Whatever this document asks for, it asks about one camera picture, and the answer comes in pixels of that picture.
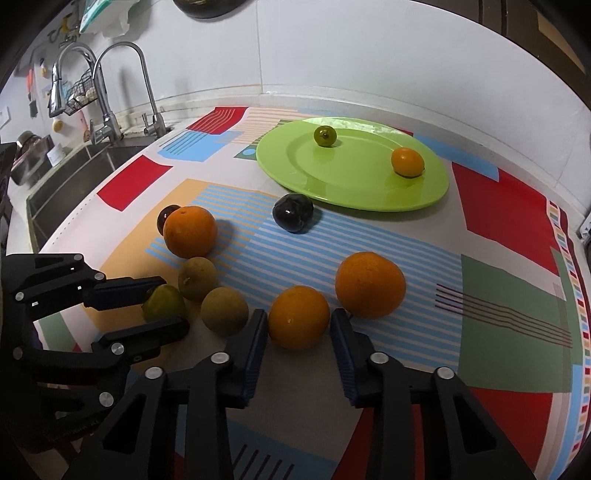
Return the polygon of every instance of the patterned tablecloth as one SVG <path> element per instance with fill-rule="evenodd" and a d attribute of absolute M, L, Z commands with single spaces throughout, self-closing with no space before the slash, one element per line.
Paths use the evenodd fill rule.
<path fill-rule="evenodd" d="M 182 260 L 164 245 L 156 218 L 172 203 L 201 205 L 219 225 L 210 257 L 222 284 L 240 290 L 251 308 L 268 309 L 293 284 L 318 289 L 337 307 L 341 260 L 375 251 L 400 266 L 407 295 L 392 315 L 355 320 L 355 328 L 406 366 L 452 367 L 538 479 L 557 478 L 590 420 L 589 302 L 580 271 L 587 267 L 575 258 L 566 214 L 493 164 L 415 134 L 449 169 L 450 190 L 441 202 L 409 213 L 317 205 L 313 227 L 292 235 L 272 219 L 285 190 L 258 167 L 255 149 L 272 128 L 310 116 L 212 110 L 103 182 L 43 252 L 81 252 L 109 278 L 161 275 L 176 285 Z M 198 316 L 195 306 L 191 315 Z M 40 320 L 37 329 L 45 348 L 88 351 L 101 332 L 141 322 L 139 307 L 77 306 Z M 187 368 L 222 347 L 196 319 L 185 340 L 136 365 L 129 381 L 149 365 Z M 179 457 L 185 414 L 179 415 Z M 364 478 L 372 412 L 355 410 L 344 398 L 327 335 L 298 354 L 270 342 L 255 398 L 228 417 L 236 478 Z"/>

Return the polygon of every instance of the small orange fruit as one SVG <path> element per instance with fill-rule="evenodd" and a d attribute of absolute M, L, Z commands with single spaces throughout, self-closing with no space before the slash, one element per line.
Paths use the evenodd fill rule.
<path fill-rule="evenodd" d="M 378 319 L 396 309 L 406 294 L 406 279 L 398 266 L 373 252 L 345 258 L 336 273 L 336 296 L 353 315 Z"/>
<path fill-rule="evenodd" d="M 320 340 L 330 320 L 329 304 L 311 287 L 283 291 L 269 312 L 269 336 L 288 350 L 305 350 Z"/>
<path fill-rule="evenodd" d="M 392 168 L 403 177 L 418 177 L 425 170 L 421 154 L 412 148 L 400 147 L 392 152 Z"/>
<path fill-rule="evenodd" d="M 217 224 L 205 208 L 181 207 L 164 222 L 163 237 L 168 249 L 177 257 L 205 257 L 216 243 Z"/>

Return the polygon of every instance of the wall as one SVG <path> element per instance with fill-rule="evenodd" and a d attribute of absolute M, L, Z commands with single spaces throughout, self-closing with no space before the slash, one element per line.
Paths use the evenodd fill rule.
<path fill-rule="evenodd" d="M 502 154 L 581 213 L 591 206 L 591 112 L 533 56 L 457 15 L 409 0 L 251 0 L 196 21 L 171 0 L 142 0 L 130 25 L 117 40 L 144 50 L 162 106 L 179 95 L 376 106 Z M 137 118 L 147 96 L 135 53 L 115 49 L 103 68 L 113 111 Z"/>

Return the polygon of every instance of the sink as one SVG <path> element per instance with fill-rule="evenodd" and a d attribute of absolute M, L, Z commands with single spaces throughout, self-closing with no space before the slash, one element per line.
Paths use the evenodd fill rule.
<path fill-rule="evenodd" d="M 38 253 L 67 216 L 105 178 L 155 137 L 124 138 L 116 144 L 87 145 L 63 160 L 27 199 L 33 251 Z"/>

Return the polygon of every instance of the red rectangle pattern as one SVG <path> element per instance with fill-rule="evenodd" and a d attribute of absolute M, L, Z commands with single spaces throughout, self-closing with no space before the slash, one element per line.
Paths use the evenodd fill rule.
<path fill-rule="evenodd" d="M 189 125 L 187 130 L 220 135 L 242 120 L 246 109 L 245 106 L 217 106 L 213 111 Z"/>
<path fill-rule="evenodd" d="M 546 436 L 552 393 L 470 390 L 507 435 L 525 463 L 535 470 Z"/>
<path fill-rule="evenodd" d="M 110 207 L 123 212 L 144 190 L 171 168 L 141 155 L 102 187 L 98 196 Z"/>
<path fill-rule="evenodd" d="M 558 244 L 546 214 L 546 197 L 500 169 L 495 181 L 458 163 L 452 168 L 468 230 L 558 275 L 551 251 L 558 251 Z"/>

